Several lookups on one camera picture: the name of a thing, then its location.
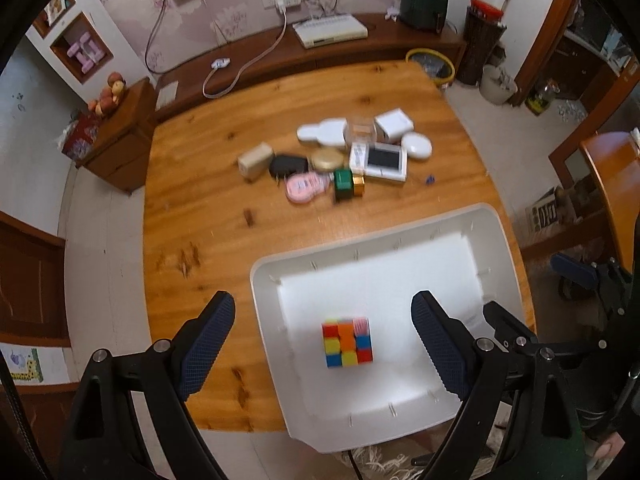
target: glass jar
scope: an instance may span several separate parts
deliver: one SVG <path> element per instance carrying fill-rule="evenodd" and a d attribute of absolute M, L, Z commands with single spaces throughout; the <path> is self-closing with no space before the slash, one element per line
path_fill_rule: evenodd
<path fill-rule="evenodd" d="M 553 79 L 549 79 L 546 82 L 541 81 L 535 88 L 531 89 L 529 97 L 524 101 L 524 104 L 535 115 L 540 115 L 551 106 L 559 92 L 558 83 Z"/>

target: wall shelf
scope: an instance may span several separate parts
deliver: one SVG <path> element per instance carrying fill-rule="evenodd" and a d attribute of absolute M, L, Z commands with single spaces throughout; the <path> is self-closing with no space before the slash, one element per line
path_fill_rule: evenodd
<path fill-rule="evenodd" d="M 71 10 L 71 8 L 76 4 L 75 0 L 65 0 L 66 6 L 65 10 L 60 12 L 59 15 L 56 16 L 56 19 L 53 23 L 49 23 L 47 21 L 47 12 L 46 10 L 42 10 L 42 12 L 38 15 L 38 17 L 33 22 L 33 27 L 38 31 L 40 37 L 42 39 L 47 37 L 47 34 L 51 32 L 51 29 L 56 25 L 60 19 Z"/>
<path fill-rule="evenodd" d="M 78 53 L 69 56 L 69 50 L 74 45 Z M 78 14 L 51 44 L 51 50 L 81 84 L 84 84 L 101 67 L 113 59 L 113 54 L 95 31 L 84 12 Z"/>

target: white cable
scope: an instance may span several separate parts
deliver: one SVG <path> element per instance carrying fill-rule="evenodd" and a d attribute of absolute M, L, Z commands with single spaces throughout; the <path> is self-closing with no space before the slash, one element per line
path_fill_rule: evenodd
<path fill-rule="evenodd" d="M 242 65 L 240 70 L 238 70 L 238 74 L 236 74 L 236 78 L 231 83 L 231 85 L 226 87 L 224 90 L 218 92 L 217 94 L 207 94 L 207 91 L 206 91 L 207 84 L 209 83 L 209 81 L 211 81 L 211 78 L 218 71 L 218 68 L 219 68 L 218 66 L 213 67 L 211 72 L 209 72 L 209 75 L 207 76 L 207 78 L 204 80 L 204 83 L 202 84 L 202 95 L 204 95 L 204 97 L 206 97 L 207 99 L 218 99 L 218 98 L 220 98 L 222 96 L 227 95 L 236 86 L 236 83 L 240 79 L 240 76 L 242 75 L 242 72 L 244 72 L 252 64 L 257 63 L 258 61 L 260 61 L 267 54 L 270 54 L 271 52 L 273 52 L 273 50 L 280 44 L 280 41 L 284 37 L 284 33 L 287 30 L 287 9 L 285 7 L 282 7 L 281 11 L 282 11 L 282 15 L 284 16 L 284 25 L 282 26 L 282 32 L 278 36 L 278 39 L 275 41 L 275 43 L 273 43 L 267 50 L 265 50 L 259 56 L 254 57 L 251 61 L 249 61 L 249 62 L 245 63 L 244 65 Z"/>

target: white plastic bin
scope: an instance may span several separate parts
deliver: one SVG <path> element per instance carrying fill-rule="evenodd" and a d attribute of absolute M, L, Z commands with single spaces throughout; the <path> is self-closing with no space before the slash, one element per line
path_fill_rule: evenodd
<path fill-rule="evenodd" d="M 482 79 L 480 81 L 480 94 L 490 103 L 494 105 L 503 105 L 512 95 L 518 91 L 515 81 L 506 76 L 507 85 L 503 88 L 500 85 L 499 78 L 502 71 L 500 67 L 493 65 L 485 65 L 482 67 Z"/>
<path fill-rule="evenodd" d="M 523 319 L 502 225 L 476 205 L 342 243 L 269 256 L 251 283 L 260 332 L 290 436 L 319 452 L 399 438 L 456 415 L 411 321 L 430 290 L 475 337 L 491 337 L 482 306 Z M 321 325 L 367 317 L 374 361 L 327 368 Z"/>

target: framed picture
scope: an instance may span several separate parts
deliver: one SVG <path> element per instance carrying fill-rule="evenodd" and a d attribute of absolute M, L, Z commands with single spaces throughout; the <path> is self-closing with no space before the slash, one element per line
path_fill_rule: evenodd
<path fill-rule="evenodd" d="M 65 12 L 66 1 L 65 0 L 51 0 L 44 11 L 47 13 L 47 23 L 49 27 L 52 27 L 60 15 Z"/>
<path fill-rule="evenodd" d="M 67 384 L 68 368 L 62 348 L 0 343 L 12 379 L 17 386 Z"/>

